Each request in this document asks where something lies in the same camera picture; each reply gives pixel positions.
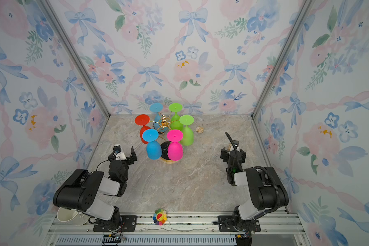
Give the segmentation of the green wine glass front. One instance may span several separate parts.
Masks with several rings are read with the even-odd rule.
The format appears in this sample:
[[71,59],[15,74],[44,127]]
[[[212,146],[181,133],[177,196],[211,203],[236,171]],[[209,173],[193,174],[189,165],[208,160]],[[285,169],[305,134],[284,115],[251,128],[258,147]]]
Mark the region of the green wine glass front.
[[183,115],[180,117],[179,122],[183,124],[183,138],[180,141],[183,146],[190,146],[194,143],[194,133],[190,128],[190,125],[194,123],[194,118],[191,115]]

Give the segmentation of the magenta wine glass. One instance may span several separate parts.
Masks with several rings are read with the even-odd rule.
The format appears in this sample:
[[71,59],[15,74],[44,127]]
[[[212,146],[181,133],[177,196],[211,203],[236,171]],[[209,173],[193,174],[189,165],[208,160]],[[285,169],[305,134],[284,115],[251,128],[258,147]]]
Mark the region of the magenta wine glass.
[[183,133],[180,130],[171,130],[167,134],[168,140],[171,142],[168,146],[168,157],[172,161],[179,161],[183,157],[183,147],[180,141]]

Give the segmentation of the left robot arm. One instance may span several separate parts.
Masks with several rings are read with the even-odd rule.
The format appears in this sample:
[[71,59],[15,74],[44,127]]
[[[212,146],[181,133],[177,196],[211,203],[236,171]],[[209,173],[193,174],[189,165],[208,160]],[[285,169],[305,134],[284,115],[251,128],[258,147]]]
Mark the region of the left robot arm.
[[116,145],[107,161],[110,163],[108,177],[103,171],[77,169],[58,188],[53,204],[95,218],[94,232],[117,233],[126,225],[120,209],[102,201],[97,195],[123,196],[128,186],[129,166],[137,161],[137,156],[134,148],[131,148],[130,156],[126,156],[122,147]]

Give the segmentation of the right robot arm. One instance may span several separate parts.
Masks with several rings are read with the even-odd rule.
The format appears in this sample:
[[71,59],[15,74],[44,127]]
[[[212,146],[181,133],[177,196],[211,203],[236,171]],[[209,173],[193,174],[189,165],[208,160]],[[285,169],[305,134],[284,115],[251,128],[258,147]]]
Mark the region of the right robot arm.
[[288,193],[272,167],[255,166],[244,169],[246,152],[239,142],[230,140],[230,147],[221,150],[220,158],[227,163],[228,183],[233,187],[247,187],[250,198],[236,206],[231,216],[218,216],[214,224],[220,232],[239,232],[243,237],[260,232],[259,219],[289,203]]

